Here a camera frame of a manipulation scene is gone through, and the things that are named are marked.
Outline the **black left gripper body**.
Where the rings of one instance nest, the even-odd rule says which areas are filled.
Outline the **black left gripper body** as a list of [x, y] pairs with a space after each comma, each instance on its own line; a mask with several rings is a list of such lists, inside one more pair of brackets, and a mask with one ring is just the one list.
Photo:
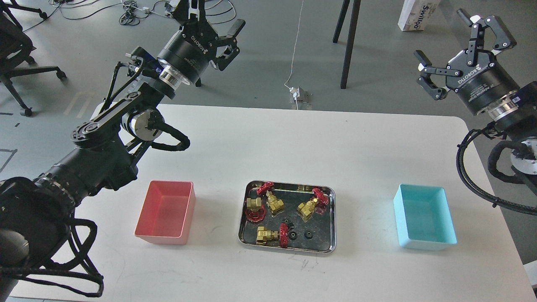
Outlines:
[[157, 59], [163, 68], [182, 75], [182, 82], [187, 85], [201, 84], [201, 75], [209, 65], [213, 65], [213, 57], [223, 53], [224, 48], [217, 51], [212, 49], [212, 43], [218, 38], [218, 34], [211, 23], [201, 26], [183, 27], [159, 52]]

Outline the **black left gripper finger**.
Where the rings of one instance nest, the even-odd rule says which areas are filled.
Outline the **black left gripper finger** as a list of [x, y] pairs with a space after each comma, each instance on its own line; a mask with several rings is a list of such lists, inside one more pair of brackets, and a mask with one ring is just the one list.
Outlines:
[[172, 18], [183, 27], [207, 24], [204, 0], [173, 0]]
[[223, 47], [223, 53], [219, 55], [218, 57], [213, 57], [212, 62], [215, 65], [215, 69], [218, 69], [219, 71], [224, 71], [226, 67], [238, 56], [240, 49], [237, 46], [237, 36], [239, 35], [240, 31], [244, 28], [246, 25], [246, 21], [243, 19], [237, 19], [232, 27], [230, 27], [229, 31], [227, 32], [226, 36], [219, 36], [215, 42], [212, 43], [212, 49], [217, 51], [217, 49], [220, 47]]

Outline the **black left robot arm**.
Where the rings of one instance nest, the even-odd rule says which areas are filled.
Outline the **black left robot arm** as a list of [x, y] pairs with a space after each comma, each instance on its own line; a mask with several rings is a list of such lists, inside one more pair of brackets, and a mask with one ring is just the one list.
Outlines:
[[[224, 70], [240, 52], [237, 36], [245, 21], [236, 19], [228, 33], [219, 36], [207, 21], [203, 0], [172, 0], [168, 6], [180, 24], [178, 31], [157, 57], [137, 47], [128, 54], [129, 63], [117, 63], [100, 112], [70, 136], [75, 149], [34, 180], [1, 181], [2, 301], [17, 281], [56, 286], [31, 275], [91, 281], [98, 285], [96, 292], [59, 287], [100, 297], [103, 276], [88, 256], [97, 226], [75, 218], [75, 208], [103, 188], [116, 191], [136, 180], [137, 163], [147, 149], [190, 147], [188, 137], [167, 124], [157, 106], [164, 97], [173, 98], [182, 83], [200, 86], [209, 65]], [[129, 80], [114, 90], [123, 66]]]

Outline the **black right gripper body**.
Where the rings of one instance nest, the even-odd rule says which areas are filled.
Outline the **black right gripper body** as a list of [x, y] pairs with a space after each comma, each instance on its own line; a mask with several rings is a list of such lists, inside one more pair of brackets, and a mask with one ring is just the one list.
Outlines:
[[515, 80], [498, 63], [495, 55], [480, 50], [475, 65], [468, 66], [464, 50], [448, 61], [459, 77], [446, 77], [446, 86], [455, 91], [472, 115], [479, 115], [491, 103], [520, 89]]

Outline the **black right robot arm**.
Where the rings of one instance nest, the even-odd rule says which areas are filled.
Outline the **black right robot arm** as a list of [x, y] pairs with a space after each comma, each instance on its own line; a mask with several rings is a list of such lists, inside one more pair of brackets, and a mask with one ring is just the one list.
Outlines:
[[468, 47], [444, 68], [433, 67], [426, 55], [416, 50], [414, 54], [420, 62], [417, 82], [435, 100], [454, 91], [473, 115], [485, 112], [492, 119], [484, 128], [470, 130], [458, 145], [456, 168], [464, 185], [493, 206], [535, 215], [535, 207], [488, 193], [466, 172], [465, 151], [484, 135], [499, 140], [487, 160], [489, 173], [505, 183], [524, 184], [536, 192], [536, 82], [520, 87], [497, 61], [497, 54], [516, 46], [501, 18], [470, 16], [462, 8], [458, 15], [471, 28]]

